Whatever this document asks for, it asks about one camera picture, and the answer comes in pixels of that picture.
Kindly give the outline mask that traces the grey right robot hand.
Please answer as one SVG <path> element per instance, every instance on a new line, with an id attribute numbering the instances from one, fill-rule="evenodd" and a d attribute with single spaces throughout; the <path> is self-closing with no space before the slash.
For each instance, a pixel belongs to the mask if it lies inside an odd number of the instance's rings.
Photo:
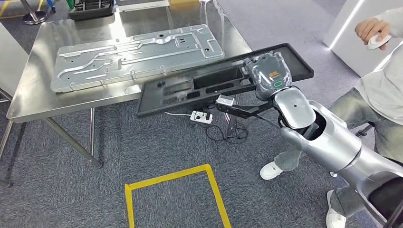
<path id="1" fill-rule="evenodd" d="M 270 51 L 243 60 L 244 69 L 256 86 L 256 97 L 268 101 L 277 91 L 289 87 L 292 76 L 280 52 Z"/>

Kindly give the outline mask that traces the person's right hand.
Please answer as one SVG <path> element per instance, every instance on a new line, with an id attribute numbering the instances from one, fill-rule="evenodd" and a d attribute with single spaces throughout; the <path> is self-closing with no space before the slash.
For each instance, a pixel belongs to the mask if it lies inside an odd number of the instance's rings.
<path id="1" fill-rule="evenodd" d="M 389 23 L 377 18 L 365 19 L 358 23 L 355 27 L 356 35 L 363 41 L 365 45 L 367 45 L 369 40 L 375 35 L 378 35 L 377 41 L 382 40 L 389 34 L 389 30 Z"/>

